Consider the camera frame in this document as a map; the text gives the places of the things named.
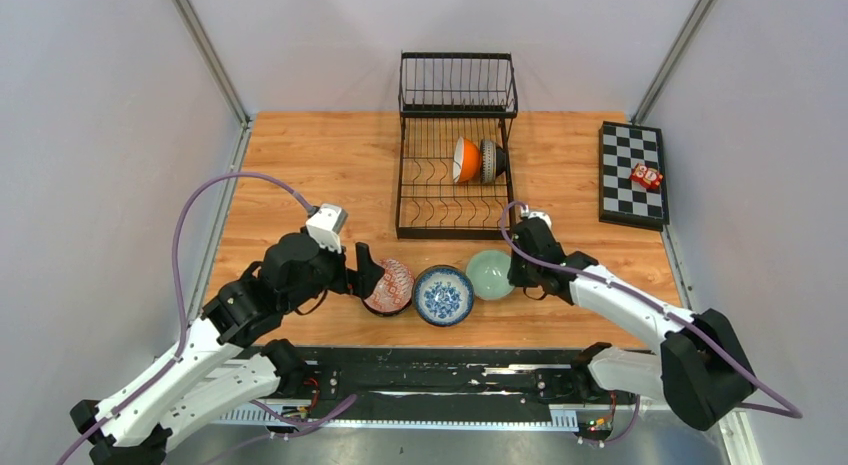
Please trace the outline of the pale green bowl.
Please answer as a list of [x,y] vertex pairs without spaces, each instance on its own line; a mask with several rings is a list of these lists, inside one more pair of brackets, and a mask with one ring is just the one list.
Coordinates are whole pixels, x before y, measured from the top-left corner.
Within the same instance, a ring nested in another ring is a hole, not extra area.
[[515,287],[508,279],[510,256],[499,250],[475,254],[466,266],[475,295],[485,301],[496,301],[510,295]]

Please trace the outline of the blue floral bowl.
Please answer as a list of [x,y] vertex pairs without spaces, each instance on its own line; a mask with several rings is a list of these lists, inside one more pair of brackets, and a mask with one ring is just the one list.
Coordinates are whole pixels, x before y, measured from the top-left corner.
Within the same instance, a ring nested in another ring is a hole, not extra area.
[[412,305],[427,323],[450,327],[465,320],[474,305],[474,289],[470,279],[458,268],[436,265],[416,278]]

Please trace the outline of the black cream patterned bowl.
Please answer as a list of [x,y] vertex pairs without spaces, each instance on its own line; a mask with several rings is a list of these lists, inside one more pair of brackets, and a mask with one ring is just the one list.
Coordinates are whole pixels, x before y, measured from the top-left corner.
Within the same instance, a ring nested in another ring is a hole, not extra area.
[[489,139],[480,141],[480,181],[491,184],[506,170],[506,152],[502,146]]

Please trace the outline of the black wire dish rack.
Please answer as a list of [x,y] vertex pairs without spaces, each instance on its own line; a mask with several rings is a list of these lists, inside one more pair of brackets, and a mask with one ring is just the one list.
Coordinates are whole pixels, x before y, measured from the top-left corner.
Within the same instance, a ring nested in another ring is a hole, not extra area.
[[[510,133],[518,115],[513,57],[507,52],[404,51],[398,79],[400,151],[395,230],[400,239],[497,240],[514,198]],[[506,152],[494,183],[455,184],[453,152],[462,136]]]

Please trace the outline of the white orange bowl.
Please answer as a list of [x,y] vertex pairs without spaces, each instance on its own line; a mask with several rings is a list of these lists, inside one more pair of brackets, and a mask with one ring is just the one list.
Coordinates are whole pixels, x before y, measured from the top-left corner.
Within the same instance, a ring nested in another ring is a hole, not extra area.
[[455,184],[480,180],[482,152],[474,141],[460,136],[455,144],[452,162],[452,179]]

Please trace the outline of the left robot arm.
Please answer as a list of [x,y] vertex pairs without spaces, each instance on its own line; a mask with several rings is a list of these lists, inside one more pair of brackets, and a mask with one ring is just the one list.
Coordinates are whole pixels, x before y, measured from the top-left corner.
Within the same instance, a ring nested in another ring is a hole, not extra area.
[[71,410],[95,464],[161,464],[199,428],[248,401],[277,393],[298,396],[314,377],[286,339],[273,340],[245,364],[212,381],[207,376],[285,315],[329,292],[370,297],[385,270],[364,243],[357,267],[343,250],[323,248],[305,231],[289,233],[223,286],[184,336],[133,382],[112,396],[82,400]]

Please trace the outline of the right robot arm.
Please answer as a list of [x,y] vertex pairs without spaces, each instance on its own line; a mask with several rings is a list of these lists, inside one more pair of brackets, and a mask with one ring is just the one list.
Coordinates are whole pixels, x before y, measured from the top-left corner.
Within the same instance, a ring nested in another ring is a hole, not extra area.
[[521,219],[505,236],[511,284],[592,311],[649,348],[632,352],[597,342],[580,352],[570,377],[580,400],[596,402],[609,391],[660,399],[686,425],[705,431],[757,391],[752,366],[722,313],[670,305],[590,255],[565,253],[539,216]]

